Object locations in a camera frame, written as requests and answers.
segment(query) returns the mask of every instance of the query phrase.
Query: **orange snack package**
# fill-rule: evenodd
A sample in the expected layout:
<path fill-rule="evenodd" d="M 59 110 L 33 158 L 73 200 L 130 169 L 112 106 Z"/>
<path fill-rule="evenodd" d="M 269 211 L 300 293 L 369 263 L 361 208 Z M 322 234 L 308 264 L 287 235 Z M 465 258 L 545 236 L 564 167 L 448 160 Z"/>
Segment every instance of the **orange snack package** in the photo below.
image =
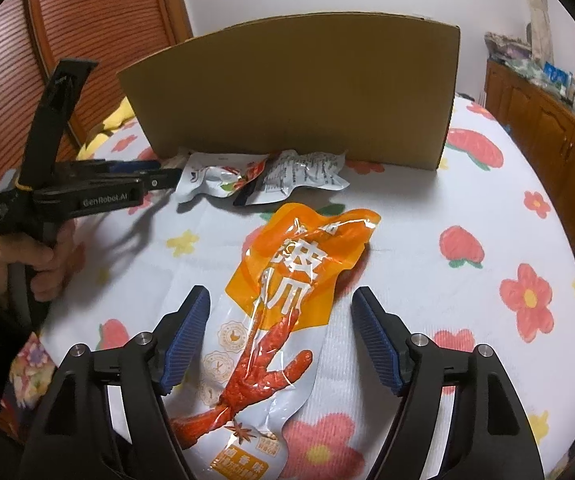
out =
<path fill-rule="evenodd" d="M 278 478 L 282 428 L 314 386 L 337 277 L 379 221 L 366 209 L 329 218 L 290 203 L 250 246 L 207 321 L 189 413 L 170 413 L 195 475 Z"/>

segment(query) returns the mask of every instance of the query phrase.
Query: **white tablecloth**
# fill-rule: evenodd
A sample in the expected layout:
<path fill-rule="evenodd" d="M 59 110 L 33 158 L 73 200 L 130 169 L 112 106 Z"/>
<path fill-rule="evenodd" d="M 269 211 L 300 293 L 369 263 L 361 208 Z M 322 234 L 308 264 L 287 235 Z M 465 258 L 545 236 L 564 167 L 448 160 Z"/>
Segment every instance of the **white tablecloth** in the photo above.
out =
<path fill-rule="evenodd" d="M 370 208 L 383 219 L 364 268 L 334 307 L 314 391 L 285 428 L 286 478 L 365 478 L 398 408 L 352 328 L 349 301 L 361 285 L 412 332 L 442 346 L 494 347 L 529 415 L 546 473 L 574 440 L 575 262 L 567 237 L 534 171 L 487 112 L 456 98 L 451 127 L 437 172 L 350 162 L 341 171 L 351 183 L 343 192 L 298 189 L 291 196 L 336 214 Z M 149 153 L 131 121 L 96 157 Z M 246 237 L 272 210 L 231 203 L 198 197 L 177 208 L 154 193 L 141 208 L 79 221 L 80 272 L 42 333 L 51 357 L 59 363 L 77 342 L 94 349 L 153 329 L 194 284 L 207 286 L 215 304 Z M 126 434 L 120 394 L 110 396 L 114 426 Z M 439 469 L 453 398 L 444 390 L 425 477 Z M 335 459 L 341 455 L 346 459 Z"/>

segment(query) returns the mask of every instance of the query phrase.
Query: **metal screw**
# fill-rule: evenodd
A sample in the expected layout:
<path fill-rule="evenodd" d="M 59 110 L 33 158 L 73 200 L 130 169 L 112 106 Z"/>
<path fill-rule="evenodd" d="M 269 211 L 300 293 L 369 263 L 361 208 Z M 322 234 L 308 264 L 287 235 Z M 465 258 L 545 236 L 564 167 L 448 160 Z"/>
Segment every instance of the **metal screw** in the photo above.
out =
<path fill-rule="evenodd" d="M 70 348 L 70 354 L 74 357 L 80 357 L 85 354 L 86 347 L 83 343 L 77 343 L 72 348 Z"/>
<path fill-rule="evenodd" d="M 427 346 L 427 343 L 429 343 L 429 339 L 425 334 L 412 334 L 411 341 L 416 346 Z"/>
<path fill-rule="evenodd" d="M 136 344 L 147 345 L 152 340 L 152 332 L 141 332 L 136 334 Z"/>
<path fill-rule="evenodd" d="M 494 351 L 490 345 L 479 345 L 479 354 L 483 357 L 492 357 L 494 355 Z"/>

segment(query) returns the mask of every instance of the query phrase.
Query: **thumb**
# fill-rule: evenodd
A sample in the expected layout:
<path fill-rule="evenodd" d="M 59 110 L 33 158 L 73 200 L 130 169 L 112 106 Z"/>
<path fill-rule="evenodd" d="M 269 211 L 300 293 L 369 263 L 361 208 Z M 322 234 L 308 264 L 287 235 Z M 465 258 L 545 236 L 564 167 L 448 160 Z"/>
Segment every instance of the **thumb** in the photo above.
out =
<path fill-rule="evenodd" d="M 24 233 L 0 236 L 0 261 L 40 266 L 49 263 L 54 251 Z"/>

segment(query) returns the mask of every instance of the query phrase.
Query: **cardboard box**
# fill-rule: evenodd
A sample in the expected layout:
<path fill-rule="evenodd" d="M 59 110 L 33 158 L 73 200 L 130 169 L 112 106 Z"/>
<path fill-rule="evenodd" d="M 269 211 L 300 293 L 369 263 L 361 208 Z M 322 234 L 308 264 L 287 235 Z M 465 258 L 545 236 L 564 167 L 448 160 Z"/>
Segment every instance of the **cardboard box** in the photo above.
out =
<path fill-rule="evenodd" d="M 158 156 L 340 153 L 435 170 L 452 113 L 460 31 L 332 12 L 243 23 L 118 74 Z"/>

